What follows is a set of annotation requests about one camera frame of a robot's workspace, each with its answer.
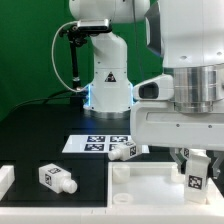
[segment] black table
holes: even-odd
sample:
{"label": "black table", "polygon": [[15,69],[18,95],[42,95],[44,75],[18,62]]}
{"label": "black table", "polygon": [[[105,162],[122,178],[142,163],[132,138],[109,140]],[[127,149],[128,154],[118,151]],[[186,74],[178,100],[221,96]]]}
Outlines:
{"label": "black table", "polygon": [[[71,105],[28,105],[0,123],[0,166],[15,166],[15,182],[0,202],[3,207],[106,207],[106,153],[62,153],[71,134],[129,135],[129,119],[84,116]],[[152,148],[133,161],[172,161],[166,148]],[[72,173],[75,194],[56,194],[39,183],[38,168],[54,163]],[[223,175],[217,181],[224,192]]]}

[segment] green wall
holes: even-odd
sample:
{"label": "green wall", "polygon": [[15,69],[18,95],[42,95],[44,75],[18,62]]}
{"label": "green wall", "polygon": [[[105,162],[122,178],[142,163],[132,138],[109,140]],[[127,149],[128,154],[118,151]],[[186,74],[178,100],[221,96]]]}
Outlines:
{"label": "green wall", "polygon": [[[63,89],[54,75],[50,52],[56,30],[71,20],[68,0],[0,1],[0,120],[23,101],[44,98]],[[161,59],[145,47],[144,22],[138,23],[137,28],[145,78],[150,78],[161,73]],[[129,47],[129,80],[139,83],[141,75],[135,50],[134,25],[114,25],[113,30],[126,40]],[[93,78],[90,41],[78,49],[78,59],[82,83],[86,84]],[[56,61],[63,79],[71,84],[70,52],[66,38],[57,42]]]}

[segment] blue light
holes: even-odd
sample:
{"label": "blue light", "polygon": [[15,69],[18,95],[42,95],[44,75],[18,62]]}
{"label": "blue light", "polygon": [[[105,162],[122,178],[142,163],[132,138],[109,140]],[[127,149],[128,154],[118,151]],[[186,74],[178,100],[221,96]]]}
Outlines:
{"label": "blue light", "polygon": [[90,84],[89,84],[89,86],[88,86],[88,102],[87,102],[87,104],[88,104],[88,106],[90,107],[90,103],[91,103],[91,94],[90,94],[90,90],[91,90],[91,87],[90,87]]}
{"label": "blue light", "polygon": [[130,86],[131,86],[131,105],[133,106],[134,105],[134,96],[133,96],[133,89],[134,89],[134,86],[132,83],[130,83]]}

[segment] black cable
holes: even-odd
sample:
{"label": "black cable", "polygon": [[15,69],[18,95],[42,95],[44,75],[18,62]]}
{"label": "black cable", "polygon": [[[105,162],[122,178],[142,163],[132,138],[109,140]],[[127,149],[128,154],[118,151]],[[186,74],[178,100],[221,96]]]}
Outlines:
{"label": "black cable", "polygon": [[23,103],[20,103],[18,105],[16,105],[14,108],[12,108],[10,110],[9,113],[12,113],[14,112],[15,110],[17,110],[18,108],[22,107],[22,106],[25,106],[27,104],[31,104],[31,103],[35,103],[35,102],[40,102],[40,101],[45,101],[45,100],[48,100],[48,101],[51,101],[51,100],[61,100],[61,99],[69,99],[69,98],[76,98],[77,96],[61,96],[61,97],[54,97],[54,98],[40,98],[40,99],[33,99],[33,100],[28,100],[28,101],[25,101]]}
{"label": "black cable", "polygon": [[54,98],[55,96],[58,96],[58,95],[62,95],[62,94],[65,94],[65,93],[71,93],[70,90],[61,90],[61,91],[58,91],[56,93],[53,93],[51,94],[50,96],[47,97],[46,100],[44,100],[44,102],[42,104],[47,104],[48,101],[51,99],[51,98]]}
{"label": "black cable", "polygon": [[138,65],[139,65],[139,70],[142,76],[142,81],[145,80],[145,74],[143,71],[142,67],[142,61],[140,59],[140,53],[139,53],[139,43],[138,43],[138,36],[137,36],[137,22],[136,22],[136,14],[135,14],[135,0],[132,0],[132,8],[133,8],[133,18],[134,18],[134,29],[135,29],[135,48],[136,48],[136,53],[137,53],[137,58],[138,58]]}

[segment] toppled white block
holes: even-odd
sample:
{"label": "toppled white block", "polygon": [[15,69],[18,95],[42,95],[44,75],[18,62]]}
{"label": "toppled white block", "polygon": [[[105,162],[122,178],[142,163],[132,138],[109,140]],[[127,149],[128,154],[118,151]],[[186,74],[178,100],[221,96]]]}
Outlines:
{"label": "toppled white block", "polygon": [[110,160],[120,159],[122,161],[129,160],[142,154],[142,148],[137,146],[132,140],[117,144],[115,149],[108,153]]}
{"label": "toppled white block", "polygon": [[77,184],[71,179],[71,173],[54,164],[39,168],[39,181],[54,192],[62,191],[73,194],[77,190]]}
{"label": "toppled white block", "polygon": [[0,201],[15,180],[14,166],[3,166],[0,169]]}

